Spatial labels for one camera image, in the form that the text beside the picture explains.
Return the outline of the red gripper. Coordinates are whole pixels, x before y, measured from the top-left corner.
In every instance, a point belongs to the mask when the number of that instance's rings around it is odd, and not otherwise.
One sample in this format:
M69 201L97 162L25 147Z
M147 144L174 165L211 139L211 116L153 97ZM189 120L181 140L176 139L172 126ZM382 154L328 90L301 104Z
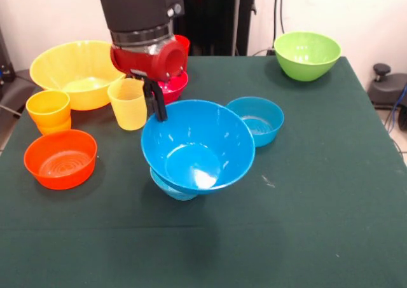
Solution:
M112 45L110 56L117 70L125 74L146 77L143 94L147 118L155 113L158 121L166 121L165 101L157 81L168 81L184 71L187 61L184 46L175 36L171 36L159 43L142 47L121 48Z

